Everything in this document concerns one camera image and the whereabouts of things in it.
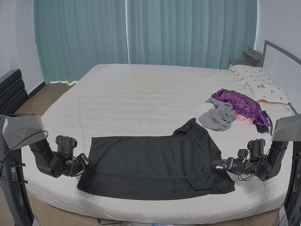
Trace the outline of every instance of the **white bed sheet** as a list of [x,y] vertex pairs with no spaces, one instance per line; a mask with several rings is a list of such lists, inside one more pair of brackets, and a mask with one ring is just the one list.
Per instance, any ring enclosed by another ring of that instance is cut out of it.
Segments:
[[[91,137],[171,135],[190,118],[200,104],[221,88],[248,92],[228,70],[163,65],[97,65],[62,95],[42,116],[48,141],[56,150],[55,137],[78,141],[75,156],[87,156]],[[275,124],[291,116],[288,105],[261,102]],[[256,127],[233,121],[230,129],[210,136],[222,158],[235,157],[251,139],[264,138],[265,152],[271,136]],[[292,144],[284,155],[279,175],[261,182],[235,180],[235,191],[221,195],[170,201],[139,201],[107,198],[77,190],[79,178],[54,179],[38,171],[29,147],[22,148],[26,163],[26,188],[41,201],[83,215],[145,223],[203,224],[247,217],[276,209],[284,201],[290,177]]]

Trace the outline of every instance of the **headboard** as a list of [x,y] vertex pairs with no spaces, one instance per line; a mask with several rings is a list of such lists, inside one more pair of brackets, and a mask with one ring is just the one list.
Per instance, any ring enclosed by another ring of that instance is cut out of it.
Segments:
[[21,71],[12,70],[0,78],[0,114],[12,114],[28,99]]
[[301,60],[266,40],[260,66],[286,92],[292,110],[301,113]]

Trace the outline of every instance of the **curtain fold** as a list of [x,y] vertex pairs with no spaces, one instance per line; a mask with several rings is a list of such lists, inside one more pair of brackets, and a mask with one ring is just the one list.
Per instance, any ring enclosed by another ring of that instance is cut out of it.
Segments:
[[125,0],[34,0],[34,26],[46,84],[128,62]]
[[257,0],[127,0],[131,64],[227,69],[254,48]]

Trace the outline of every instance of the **black t-shirt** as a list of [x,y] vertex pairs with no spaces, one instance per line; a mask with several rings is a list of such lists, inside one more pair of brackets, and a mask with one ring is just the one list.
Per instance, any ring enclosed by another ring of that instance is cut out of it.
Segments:
[[227,172],[211,166],[221,152],[206,129],[190,119],[163,137],[93,137],[90,165],[77,188],[136,200],[173,200],[235,190]]

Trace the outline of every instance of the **purple satin garment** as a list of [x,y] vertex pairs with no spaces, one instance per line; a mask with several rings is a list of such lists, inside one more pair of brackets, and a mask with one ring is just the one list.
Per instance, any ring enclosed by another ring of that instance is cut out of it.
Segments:
[[243,115],[246,118],[254,118],[253,124],[255,125],[265,126],[266,128],[271,126],[270,134],[272,135],[272,120],[266,111],[261,110],[258,102],[234,90],[227,89],[219,90],[218,92],[214,93],[212,97],[217,100],[232,104],[237,114]]

